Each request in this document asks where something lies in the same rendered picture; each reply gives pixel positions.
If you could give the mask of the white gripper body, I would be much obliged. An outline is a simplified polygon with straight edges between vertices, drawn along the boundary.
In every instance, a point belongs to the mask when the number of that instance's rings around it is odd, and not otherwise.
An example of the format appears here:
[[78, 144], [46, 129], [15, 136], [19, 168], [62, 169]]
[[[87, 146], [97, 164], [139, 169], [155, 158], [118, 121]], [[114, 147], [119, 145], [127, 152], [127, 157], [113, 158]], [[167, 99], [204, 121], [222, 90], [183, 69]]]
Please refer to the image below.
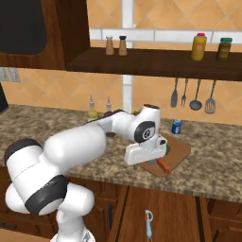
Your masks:
[[155, 148], [140, 147], [132, 144], [126, 147], [125, 162], [127, 165], [139, 164], [149, 160], [162, 158], [166, 153], [166, 145]]

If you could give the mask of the brown wooden cutting board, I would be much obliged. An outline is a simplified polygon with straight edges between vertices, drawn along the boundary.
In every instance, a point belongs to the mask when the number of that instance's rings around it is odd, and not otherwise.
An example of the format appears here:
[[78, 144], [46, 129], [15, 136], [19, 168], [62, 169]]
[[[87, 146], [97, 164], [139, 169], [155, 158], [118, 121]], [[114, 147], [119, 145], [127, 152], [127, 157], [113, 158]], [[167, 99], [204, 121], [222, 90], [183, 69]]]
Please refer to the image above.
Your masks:
[[[172, 136], [166, 135], [164, 138], [170, 145], [170, 152], [160, 159], [162, 159], [164, 164], [167, 164], [170, 167], [171, 173], [178, 166], [178, 164], [190, 154], [191, 147], [189, 144], [186, 144], [185, 142]], [[156, 160], [154, 162], [140, 163], [139, 166], [159, 178], [166, 177], [170, 174], [165, 174], [164, 171], [157, 165]]]

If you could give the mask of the blue drink can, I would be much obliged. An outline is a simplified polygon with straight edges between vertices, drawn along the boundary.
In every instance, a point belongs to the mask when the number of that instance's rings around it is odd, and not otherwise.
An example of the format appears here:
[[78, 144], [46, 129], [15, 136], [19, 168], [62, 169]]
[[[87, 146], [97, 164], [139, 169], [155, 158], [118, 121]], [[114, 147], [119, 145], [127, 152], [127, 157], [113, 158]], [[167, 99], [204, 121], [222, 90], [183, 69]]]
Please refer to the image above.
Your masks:
[[173, 134], [180, 134], [182, 132], [182, 121], [180, 119], [174, 119], [172, 121], [171, 131]]

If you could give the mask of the dark vinegar bottle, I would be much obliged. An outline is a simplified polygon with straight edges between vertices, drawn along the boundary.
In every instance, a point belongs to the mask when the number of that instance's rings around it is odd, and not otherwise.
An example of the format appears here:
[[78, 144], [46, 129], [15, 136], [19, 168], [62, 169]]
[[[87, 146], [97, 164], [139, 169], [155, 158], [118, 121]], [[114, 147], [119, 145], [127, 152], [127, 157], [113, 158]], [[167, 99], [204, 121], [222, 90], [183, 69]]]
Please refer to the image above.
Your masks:
[[106, 112], [105, 115], [110, 115], [112, 114], [112, 103], [110, 101], [110, 97], [108, 96], [108, 101], [106, 103]]

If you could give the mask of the grey hanging spoon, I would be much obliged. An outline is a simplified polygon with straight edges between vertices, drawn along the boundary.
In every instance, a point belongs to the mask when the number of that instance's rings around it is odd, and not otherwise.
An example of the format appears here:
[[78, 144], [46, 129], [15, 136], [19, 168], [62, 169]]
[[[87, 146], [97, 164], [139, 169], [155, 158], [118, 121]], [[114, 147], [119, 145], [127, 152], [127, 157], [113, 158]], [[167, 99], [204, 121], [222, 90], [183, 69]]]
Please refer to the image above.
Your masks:
[[177, 86], [178, 86], [178, 78], [175, 79], [175, 86], [174, 86], [174, 90], [173, 90], [173, 93], [172, 93], [172, 96], [171, 96], [171, 100], [170, 100], [171, 108], [177, 107], [177, 102], [178, 102]]

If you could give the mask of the yellow oil bottle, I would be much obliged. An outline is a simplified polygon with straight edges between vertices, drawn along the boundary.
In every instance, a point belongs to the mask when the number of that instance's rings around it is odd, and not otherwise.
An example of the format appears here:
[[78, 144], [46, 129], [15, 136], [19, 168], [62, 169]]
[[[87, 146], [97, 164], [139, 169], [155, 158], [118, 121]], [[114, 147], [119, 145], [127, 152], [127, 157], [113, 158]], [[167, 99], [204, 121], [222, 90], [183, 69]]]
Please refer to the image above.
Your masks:
[[87, 117], [88, 117], [89, 121], [93, 121], [93, 120], [96, 120], [98, 118], [98, 113], [95, 110], [95, 103], [93, 101], [93, 97], [92, 96], [90, 96], [89, 110], [88, 110]]

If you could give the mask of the light blue peeler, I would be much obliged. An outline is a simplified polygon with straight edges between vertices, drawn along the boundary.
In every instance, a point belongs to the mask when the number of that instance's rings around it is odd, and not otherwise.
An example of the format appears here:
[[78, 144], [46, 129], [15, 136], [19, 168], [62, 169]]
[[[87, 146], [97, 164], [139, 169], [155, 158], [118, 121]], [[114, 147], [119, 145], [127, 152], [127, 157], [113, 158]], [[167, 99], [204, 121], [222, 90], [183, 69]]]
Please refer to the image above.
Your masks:
[[152, 230], [151, 230], [151, 222], [153, 220], [153, 214], [151, 211], [146, 210], [146, 235], [147, 242], [152, 242]]

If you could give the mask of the grey hanging fork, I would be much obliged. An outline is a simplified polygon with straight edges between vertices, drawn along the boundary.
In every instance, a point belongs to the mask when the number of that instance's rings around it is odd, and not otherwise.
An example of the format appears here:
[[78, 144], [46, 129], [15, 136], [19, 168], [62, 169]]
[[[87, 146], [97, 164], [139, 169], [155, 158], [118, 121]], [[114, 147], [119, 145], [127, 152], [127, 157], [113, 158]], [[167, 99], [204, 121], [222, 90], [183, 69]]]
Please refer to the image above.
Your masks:
[[188, 78], [185, 79], [184, 91], [183, 91], [183, 95], [182, 95], [182, 97], [181, 97], [181, 106], [182, 106], [183, 108], [184, 108], [184, 106], [185, 106], [185, 101], [186, 101], [187, 84], [188, 84]]

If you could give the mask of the grey hanging ladle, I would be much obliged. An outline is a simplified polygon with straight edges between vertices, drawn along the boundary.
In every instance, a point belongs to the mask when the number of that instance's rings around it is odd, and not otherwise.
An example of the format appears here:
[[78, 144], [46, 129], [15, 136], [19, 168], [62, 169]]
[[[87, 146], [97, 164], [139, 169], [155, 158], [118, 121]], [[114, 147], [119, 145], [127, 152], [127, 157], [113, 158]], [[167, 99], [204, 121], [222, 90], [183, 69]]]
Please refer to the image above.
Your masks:
[[189, 106], [190, 108], [193, 110], [193, 111], [198, 111], [201, 109], [201, 102], [198, 101], [198, 95], [199, 95], [199, 86], [200, 86], [200, 83], [201, 83], [201, 80], [199, 79], [198, 80], [198, 86], [197, 86], [197, 90], [196, 90], [196, 96], [195, 96], [195, 99], [192, 100], [190, 103], [189, 103]]

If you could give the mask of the grey hanging slotted spatula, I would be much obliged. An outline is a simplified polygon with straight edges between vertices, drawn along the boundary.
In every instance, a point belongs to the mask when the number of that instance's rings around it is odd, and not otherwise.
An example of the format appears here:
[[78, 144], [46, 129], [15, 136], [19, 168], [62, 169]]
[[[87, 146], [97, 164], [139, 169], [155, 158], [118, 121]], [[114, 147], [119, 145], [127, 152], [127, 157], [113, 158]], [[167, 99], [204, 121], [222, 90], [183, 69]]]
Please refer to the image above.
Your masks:
[[216, 86], [216, 80], [214, 80], [214, 82], [213, 82], [213, 86], [212, 86], [210, 97], [205, 102], [204, 110], [205, 110], [205, 112], [207, 114], [214, 114], [215, 111], [216, 111], [216, 102], [213, 99], [215, 86]]

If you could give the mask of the brown drawer run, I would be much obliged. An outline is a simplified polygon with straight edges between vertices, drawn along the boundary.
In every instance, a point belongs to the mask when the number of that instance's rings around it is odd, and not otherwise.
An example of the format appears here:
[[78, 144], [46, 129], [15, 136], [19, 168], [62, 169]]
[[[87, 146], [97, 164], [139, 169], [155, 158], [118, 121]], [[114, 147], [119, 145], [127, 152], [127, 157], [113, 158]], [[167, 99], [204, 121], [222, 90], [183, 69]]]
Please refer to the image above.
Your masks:
[[212, 242], [242, 242], [242, 203], [206, 199]]

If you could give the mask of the pepper shaker black cap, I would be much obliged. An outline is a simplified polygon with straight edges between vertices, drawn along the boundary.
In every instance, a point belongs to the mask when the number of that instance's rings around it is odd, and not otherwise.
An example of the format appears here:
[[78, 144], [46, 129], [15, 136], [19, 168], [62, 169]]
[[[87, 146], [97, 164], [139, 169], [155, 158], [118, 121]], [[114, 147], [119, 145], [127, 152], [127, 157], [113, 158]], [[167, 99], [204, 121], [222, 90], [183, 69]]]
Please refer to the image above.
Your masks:
[[120, 56], [127, 56], [128, 51], [127, 51], [127, 45], [126, 45], [126, 36], [120, 36], [119, 37], [119, 55]]

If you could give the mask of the yellow bottle red cap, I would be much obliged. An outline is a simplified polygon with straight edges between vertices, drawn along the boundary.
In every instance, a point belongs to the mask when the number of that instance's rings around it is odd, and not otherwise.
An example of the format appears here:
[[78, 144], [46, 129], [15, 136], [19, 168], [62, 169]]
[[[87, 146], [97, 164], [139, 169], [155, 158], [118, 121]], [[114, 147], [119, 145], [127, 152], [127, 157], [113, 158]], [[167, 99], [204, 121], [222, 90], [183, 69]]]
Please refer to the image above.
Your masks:
[[193, 40], [191, 58], [193, 61], [201, 61], [204, 56], [207, 38], [204, 33], [198, 33]]

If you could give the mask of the black appliance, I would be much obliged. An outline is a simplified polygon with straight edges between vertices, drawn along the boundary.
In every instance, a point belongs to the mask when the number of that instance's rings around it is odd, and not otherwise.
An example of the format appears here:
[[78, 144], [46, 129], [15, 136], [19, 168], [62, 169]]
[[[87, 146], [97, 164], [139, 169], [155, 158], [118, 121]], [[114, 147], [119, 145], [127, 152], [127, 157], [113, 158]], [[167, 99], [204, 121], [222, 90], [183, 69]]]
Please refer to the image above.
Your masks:
[[0, 113], [5, 112], [9, 108], [2, 84], [0, 83]]

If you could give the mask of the grey wall socket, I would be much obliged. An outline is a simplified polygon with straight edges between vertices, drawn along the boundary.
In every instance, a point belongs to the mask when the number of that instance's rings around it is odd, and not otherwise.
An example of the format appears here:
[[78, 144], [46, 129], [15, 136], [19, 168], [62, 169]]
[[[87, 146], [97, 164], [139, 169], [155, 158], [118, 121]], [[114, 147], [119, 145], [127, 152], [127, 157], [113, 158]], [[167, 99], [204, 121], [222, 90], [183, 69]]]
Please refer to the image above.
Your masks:
[[16, 68], [0, 67], [0, 81], [21, 82], [21, 79]]

